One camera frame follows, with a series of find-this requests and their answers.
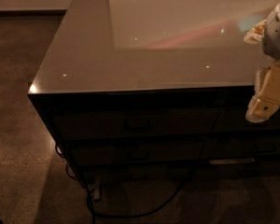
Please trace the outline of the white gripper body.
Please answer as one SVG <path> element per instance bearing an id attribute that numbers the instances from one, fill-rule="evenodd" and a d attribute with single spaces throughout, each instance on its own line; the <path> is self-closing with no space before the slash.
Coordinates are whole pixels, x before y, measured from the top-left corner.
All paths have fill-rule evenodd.
<path id="1" fill-rule="evenodd" d="M 262 49 L 266 55 L 280 60 L 280 2 L 267 17 L 262 36 Z"/>

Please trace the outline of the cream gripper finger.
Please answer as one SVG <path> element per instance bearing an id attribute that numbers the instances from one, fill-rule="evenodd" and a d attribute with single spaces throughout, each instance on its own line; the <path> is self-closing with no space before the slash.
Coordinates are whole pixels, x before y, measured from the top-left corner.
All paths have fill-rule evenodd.
<path id="1" fill-rule="evenodd" d="M 260 21 L 251 28 L 244 36 L 244 42 L 251 45 L 256 45 L 262 42 L 262 37 L 266 25 L 266 20 Z"/>
<path id="2" fill-rule="evenodd" d="M 280 108 L 280 61 L 258 69 L 245 119 L 252 123 L 268 120 Z"/>

